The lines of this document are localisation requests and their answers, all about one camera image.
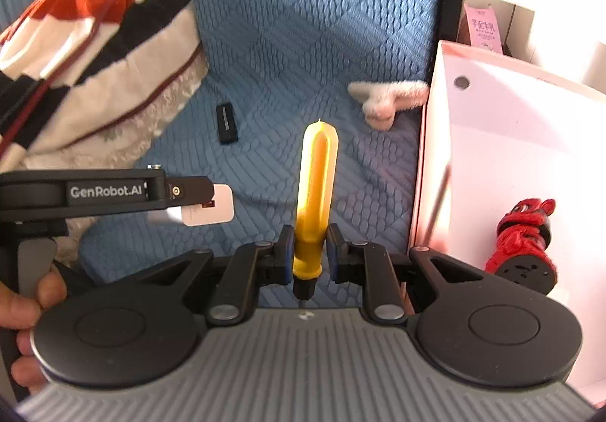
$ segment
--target red toy figure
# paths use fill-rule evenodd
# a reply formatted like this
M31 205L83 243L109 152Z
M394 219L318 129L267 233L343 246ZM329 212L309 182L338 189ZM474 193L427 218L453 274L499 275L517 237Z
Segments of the red toy figure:
M558 282L556 266L545 253L551 241L549 215L555 208L553 199L520 201L499 222L496 251L484 270L542 294L549 293Z

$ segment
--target metal pin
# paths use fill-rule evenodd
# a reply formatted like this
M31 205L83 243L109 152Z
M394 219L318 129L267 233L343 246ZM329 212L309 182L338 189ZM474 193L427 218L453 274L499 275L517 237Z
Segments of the metal pin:
M218 304L210 309L210 315L219 321L237 318L240 310L232 304Z
M385 321L395 321L404 316L404 309L396 304L381 304L375 307L375 316Z

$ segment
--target finger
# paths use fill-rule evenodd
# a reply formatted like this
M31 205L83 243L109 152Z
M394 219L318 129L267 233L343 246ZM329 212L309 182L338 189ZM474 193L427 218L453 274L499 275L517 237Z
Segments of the finger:
M13 330L31 328L40 317L40 306L33 299L15 294L0 283L0 327Z
M46 381L37 359L30 355L20 357L13 362L10 372L13 375L13 379L25 388L43 385Z
M17 347L23 355L33 355L34 352L31 349L31 330L21 330L17 333Z
M39 280L36 288L36 298L42 308L53 307L64 301L66 297L66 283L57 270L51 270Z

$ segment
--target white card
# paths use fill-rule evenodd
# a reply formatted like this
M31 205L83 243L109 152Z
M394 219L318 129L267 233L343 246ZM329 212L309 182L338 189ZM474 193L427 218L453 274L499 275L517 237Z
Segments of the white card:
M147 212L147 220L155 224L185 224L186 226L207 226L233 219L233 193L226 184L215 184L214 197L210 204L171 207L165 210Z
M208 204L181 207L181 220L186 226L207 226L233 219L233 193L226 184L214 185L214 197Z

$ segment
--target blue bedspread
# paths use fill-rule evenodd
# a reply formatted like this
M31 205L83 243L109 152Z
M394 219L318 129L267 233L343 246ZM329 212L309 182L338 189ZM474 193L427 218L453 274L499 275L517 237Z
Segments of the blue bedspread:
M339 135L331 221L347 239L406 250L420 113L401 113L389 132L374 131L346 86L426 79L439 0L194 1L210 72L138 166L158 163L169 174L229 184L236 216L205 227L150 225L138 214L101 218L81 241L86 271L111 281L194 247L222 255L277 239L295 219L304 129L319 118ZM218 142L215 119L225 101L239 135L228 146ZM311 305L352 305L358 296L356 286L329 285L324 273ZM296 302L289 289L272 287L261 304Z

